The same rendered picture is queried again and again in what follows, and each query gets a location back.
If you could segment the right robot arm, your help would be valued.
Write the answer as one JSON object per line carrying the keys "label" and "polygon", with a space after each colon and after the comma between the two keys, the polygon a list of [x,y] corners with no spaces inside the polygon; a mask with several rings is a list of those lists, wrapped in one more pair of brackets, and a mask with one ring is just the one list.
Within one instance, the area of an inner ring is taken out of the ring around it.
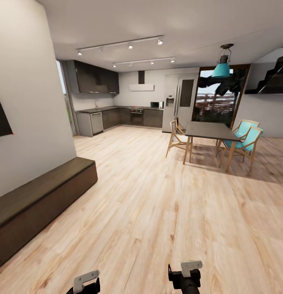
{"label": "right robot arm", "polygon": [[181,271],[171,271],[168,265],[169,281],[173,282],[174,289],[182,290],[182,294],[200,294],[198,288],[200,284],[199,269],[203,267],[201,260],[183,261],[180,263]]}

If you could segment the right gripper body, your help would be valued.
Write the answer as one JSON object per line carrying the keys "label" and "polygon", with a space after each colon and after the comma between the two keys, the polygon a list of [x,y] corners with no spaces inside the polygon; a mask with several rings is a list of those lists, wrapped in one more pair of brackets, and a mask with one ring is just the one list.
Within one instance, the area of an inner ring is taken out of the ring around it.
{"label": "right gripper body", "polygon": [[184,294],[185,289],[189,286],[196,287],[198,290],[198,288],[201,287],[199,271],[197,269],[192,269],[190,270],[190,274],[190,277],[184,277],[181,271],[172,272],[174,289],[181,289],[182,294]]}

